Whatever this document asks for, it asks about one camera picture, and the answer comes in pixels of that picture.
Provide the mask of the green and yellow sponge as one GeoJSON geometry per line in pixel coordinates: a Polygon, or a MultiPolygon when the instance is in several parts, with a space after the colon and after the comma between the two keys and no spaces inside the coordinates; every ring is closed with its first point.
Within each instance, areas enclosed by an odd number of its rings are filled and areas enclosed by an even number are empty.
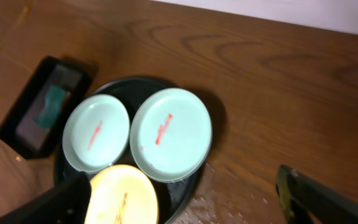
{"type": "Polygon", "coordinates": [[[50,129],[60,115],[63,105],[71,93],[57,85],[51,85],[44,98],[44,107],[34,118],[35,123],[43,129],[50,129]]]}

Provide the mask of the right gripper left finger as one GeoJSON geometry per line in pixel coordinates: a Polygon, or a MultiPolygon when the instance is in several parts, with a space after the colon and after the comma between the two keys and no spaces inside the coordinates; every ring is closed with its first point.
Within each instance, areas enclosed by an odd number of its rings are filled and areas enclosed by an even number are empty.
{"type": "Polygon", "coordinates": [[[0,224],[84,223],[90,197],[90,181],[80,172],[0,217],[0,224]]]}

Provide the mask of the light blue plate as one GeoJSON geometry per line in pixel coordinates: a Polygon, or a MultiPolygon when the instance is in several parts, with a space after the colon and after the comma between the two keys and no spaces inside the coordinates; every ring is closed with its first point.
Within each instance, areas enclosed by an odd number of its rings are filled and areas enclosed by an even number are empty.
{"type": "Polygon", "coordinates": [[[65,159],[77,171],[98,173],[122,156],[129,130],[129,114],[120,100],[91,96],[67,120],[62,137],[65,159]]]}
{"type": "Polygon", "coordinates": [[[192,92],[167,88],[147,98],[132,121],[130,148],[138,168],[158,182],[178,182],[206,160],[213,138],[204,103],[192,92]]]}

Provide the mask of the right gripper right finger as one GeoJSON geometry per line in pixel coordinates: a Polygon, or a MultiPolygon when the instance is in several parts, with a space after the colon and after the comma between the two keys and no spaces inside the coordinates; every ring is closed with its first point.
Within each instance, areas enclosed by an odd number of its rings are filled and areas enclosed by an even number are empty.
{"type": "Polygon", "coordinates": [[[358,203],[287,166],[278,168],[276,192],[287,223],[358,223],[358,203]]]}

